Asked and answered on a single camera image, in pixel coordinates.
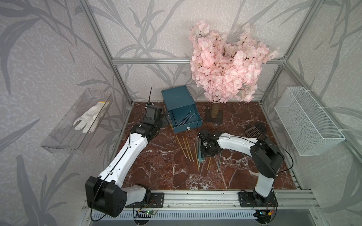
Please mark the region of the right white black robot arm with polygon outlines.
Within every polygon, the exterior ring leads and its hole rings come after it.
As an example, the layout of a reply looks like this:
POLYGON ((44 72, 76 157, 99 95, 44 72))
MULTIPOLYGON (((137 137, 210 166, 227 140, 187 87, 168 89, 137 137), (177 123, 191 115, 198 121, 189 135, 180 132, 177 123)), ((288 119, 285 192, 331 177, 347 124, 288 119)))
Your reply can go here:
POLYGON ((240 206, 265 207, 274 199, 272 187, 284 162, 284 155, 267 136, 246 138, 202 130, 198 138, 203 156, 215 156, 224 149, 229 149, 252 157, 259 172, 258 180, 253 192, 239 193, 240 206))

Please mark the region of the teal top drawer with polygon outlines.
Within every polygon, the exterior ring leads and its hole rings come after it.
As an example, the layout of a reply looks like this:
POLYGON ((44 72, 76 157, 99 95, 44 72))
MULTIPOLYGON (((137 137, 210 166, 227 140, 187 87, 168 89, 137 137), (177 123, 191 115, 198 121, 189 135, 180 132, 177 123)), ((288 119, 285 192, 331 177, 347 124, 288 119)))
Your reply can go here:
POLYGON ((169 110, 175 134, 190 131, 202 126, 203 121, 196 104, 186 105, 169 110))

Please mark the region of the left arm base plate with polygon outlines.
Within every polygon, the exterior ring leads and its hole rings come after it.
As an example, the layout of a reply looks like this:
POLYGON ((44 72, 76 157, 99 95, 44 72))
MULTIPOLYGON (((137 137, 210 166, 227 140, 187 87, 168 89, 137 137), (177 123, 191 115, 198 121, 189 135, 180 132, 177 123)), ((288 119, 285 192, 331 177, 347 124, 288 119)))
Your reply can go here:
POLYGON ((125 206, 127 209, 132 208, 163 208, 165 200, 165 193, 151 192, 147 193, 145 199, 141 202, 136 202, 125 206))

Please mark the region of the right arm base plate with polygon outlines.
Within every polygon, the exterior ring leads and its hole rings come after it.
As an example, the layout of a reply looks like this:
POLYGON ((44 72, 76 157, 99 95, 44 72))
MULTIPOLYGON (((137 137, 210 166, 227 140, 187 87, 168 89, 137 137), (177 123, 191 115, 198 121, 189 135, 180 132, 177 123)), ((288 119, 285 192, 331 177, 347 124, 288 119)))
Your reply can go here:
POLYGON ((241 207, 278 207, 278 202, 275 193, 271 191, 267 197, 259 195, 256 191, 247 192, 241 190, 238 193, 238 200, 241 207))

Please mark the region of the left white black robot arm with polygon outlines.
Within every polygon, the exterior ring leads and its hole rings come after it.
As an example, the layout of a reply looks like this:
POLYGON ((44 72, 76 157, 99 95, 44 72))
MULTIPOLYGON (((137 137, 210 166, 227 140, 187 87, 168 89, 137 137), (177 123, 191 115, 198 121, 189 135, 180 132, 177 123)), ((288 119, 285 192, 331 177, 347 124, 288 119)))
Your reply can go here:
POLYGON ((148 204, 151 192, 140 185, 123 187, 125 177, 141 151, 165 127, 162 107, 149 105, 141 123, 134 125, 127 141, 115 159, 98 177, 89 177, 85 184, 87 205, 106 215, 117 217, 131 204, 148 204))

